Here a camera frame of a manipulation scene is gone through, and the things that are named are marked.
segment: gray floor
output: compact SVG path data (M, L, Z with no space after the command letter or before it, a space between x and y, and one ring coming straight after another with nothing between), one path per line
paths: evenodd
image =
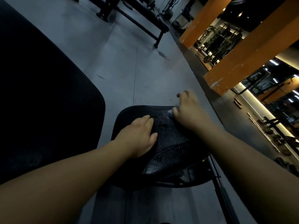
M119 14L114 24L100 20L95 15L98 8L87 0L79 4L72 0L6 1L53 41L103 94L106 113L99 147L110 141L122 109L131 105L175 105L176 94L185 89L195 91L211 118L221 124L170 33L155 50L155 41L136 25ZM136 11L124 10L159 34ZM222 180L240 223L255 223L225 176ZM212 182L192 188L151 187L130 193L103 187L83 207L78 222L226 223Z

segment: ceiling light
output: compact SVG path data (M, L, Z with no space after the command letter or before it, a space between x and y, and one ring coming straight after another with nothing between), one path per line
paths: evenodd
M279 63L275 62L274 60L270 60L270 62L275 64L276 66L279 65Z
M293 90L293 93L299 95L299 93L296 90Z

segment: black ceiling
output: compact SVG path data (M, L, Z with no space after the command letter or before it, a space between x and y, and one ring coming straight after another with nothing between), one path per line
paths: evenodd
M229 4L219 17L245 31L251 32L284 1L246 0L242 4Z

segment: orange column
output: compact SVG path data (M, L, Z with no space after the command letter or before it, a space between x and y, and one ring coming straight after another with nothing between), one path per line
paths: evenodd
M298 9L299 0L286 0L204 75L210 88L223 95L297 41L299 39Z
M270 104L271 102L276 101L279 98L292 92L293 90L299 88L299 79L297 77L293 77L292 79L287 79L285 82L283 82L283 84L284 85L282 87L280 87L277 91L275 91L266 99L263 100L264 97L269 95L272 91L274 91L277 88L276 86L271 88L270 90L267 90L265 93L259 95L257 99L261 101L264 105Z
M208 0L202 10L196 15L191 25L180 37L180 42L190 49L200 35L219 16L231 0Z

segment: black backrest pad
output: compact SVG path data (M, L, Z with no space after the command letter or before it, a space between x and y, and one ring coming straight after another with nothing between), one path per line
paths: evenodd
M172 107L141 105L128 107L119 113L112 140L122 128L145 115L154 118L152 133L157 132L158 139L147 154L126 162L110 179L113 184L126 190L141 189L207 157L205 144L169 117L167 111L170 109Z
M78 67L0 0L0 183L95 149L105 102Z

